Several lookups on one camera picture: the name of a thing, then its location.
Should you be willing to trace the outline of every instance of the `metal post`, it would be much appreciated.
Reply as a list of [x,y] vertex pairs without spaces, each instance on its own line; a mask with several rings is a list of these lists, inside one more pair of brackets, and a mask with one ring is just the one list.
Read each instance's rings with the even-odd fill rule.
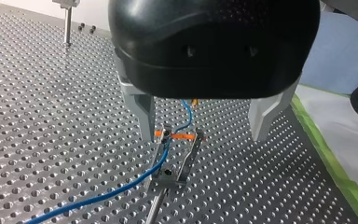
[[167,195],[168,190],[163,189],[159,192],[159,195],[155,197],[152,203],[152,207],[150,208],[149,215],[147,216],[146,224],[155,224],[158,216],[159,208],[164,202],[165,195]]
[[63,37],[63,43],[68,47],[71,45],[71,21],[72,21],[72,8],[68,7],[65,10],[65,34]]

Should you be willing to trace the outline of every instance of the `robotic arm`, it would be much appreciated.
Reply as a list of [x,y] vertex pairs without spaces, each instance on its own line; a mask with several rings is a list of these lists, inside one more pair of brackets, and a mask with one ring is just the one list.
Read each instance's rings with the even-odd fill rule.
[[[252,99],[254,140],[264,140],[275,116],[289,106],[319,25],[319,1],[111,0],[109,24],[121,90],[153,141],[154,96],[174,99]],[[154,163],[172,133],[164,126]],[[178,171],[152,174],[155,197],[146,223],[155,222],[164,197],[186,185],[203,132]]]

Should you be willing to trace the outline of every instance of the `wire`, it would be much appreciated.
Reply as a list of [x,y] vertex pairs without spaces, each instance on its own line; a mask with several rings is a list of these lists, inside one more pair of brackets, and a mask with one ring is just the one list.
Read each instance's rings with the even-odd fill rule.
[[191,125],[191,121],[193,121],[193,113],[191,112],[191,107],[186,103],[185,100],[182,100],[182,104],[185,106],[185,108],[188,111],[188,123],[182,127],[179,127],[175,130],[175,133],[187,128],[188,126]]
[[[182,100],[182,103],[183,105],[185,106],[185,108],[187,109],[188,111],[188,116],[189,116],[189,119],[188,119],[188,123],[182,127],[179,127],[177,128],[174,132],[177,133],[185,128],[187,128],[188,126],[191,125],[191,122],[193,120],[193,113],[191,112],[191,108],[190,106],[186,103],[185,100]],[[155,173],[157,171],[157,169],[159,169],[162,164],[165,162],[165,160],[167,159],[167,156],[168,156],[168,149],[170,148],[170,142],[172,141],[172,139],[170,139],[170,141],[167,142],[167,144],[165,145],[165,150],[164,150],[164,153],[162,154],[161,156],[161,160],[159,160],[159,162],[153,166],[150,170],[146,171],[144,174],[142,174],[141,176],[139,176],[139,178],[137,178],[136,180],[130,182],[129,184],[119,188],[119,189],[115,189],[111,192],[108,192],[106,194],[103,194],[101,196],[97,196],[97,197],[93,197],[93,198],[89,198],[89,199],[86,199],[84,201],[81,201],[81,202],[77,202],[77,203],[70,203],[64,207],[61,207],[61,208],[58,208],[56,210],[53,210],[51,212],[48,212],[40,217],[36,217],[36,218],[33,218],[31,220],[29,220],[28,222],[26,222],[27,224],[37,224],[37,223],[41,223],[43,221],[46,221],[48,220],[49,218],[52,218],[52,217],[55,217],[59,214],[62,214],[62,213],[65,213],[65,212],[69,212],[70,210],[72,209],[76,209],[76,208],[80,208],[82,206],[85,206],[85,205],[89,205],[89,204],[92,204],[92,203],[98,203],[100,201],[103,201],[103,200],[106,200],[106,199],[109,199],[111,197],[114,197],[116,195],[118,195],[119,193],[123,192],[123,191],[126,191],[127,189],[131,189],[131,188],[134,188],[136,185],[140,184],[142,181],[144,181],[148,176],[152,175],[153,173]]]

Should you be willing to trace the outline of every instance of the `white surface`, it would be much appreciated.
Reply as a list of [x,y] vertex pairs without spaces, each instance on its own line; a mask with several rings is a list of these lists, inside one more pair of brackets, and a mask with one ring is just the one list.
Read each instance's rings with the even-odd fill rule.
[[358,87],[358,21],[322,12],[300,83],[351,94]]
[[301,85],[296,94],[345,172],[358,184],[358,115],[350,99]]
[[[60,4],[53,3],[52,0],[0,0],[0,3],[52,17],[65,18],[64,9],[60,8]],[[97,29],[109,30],[108,3],[108,0],[80,0],[79,6],[72,10],[72,21],[84,22],[89,26],[95,25]]]

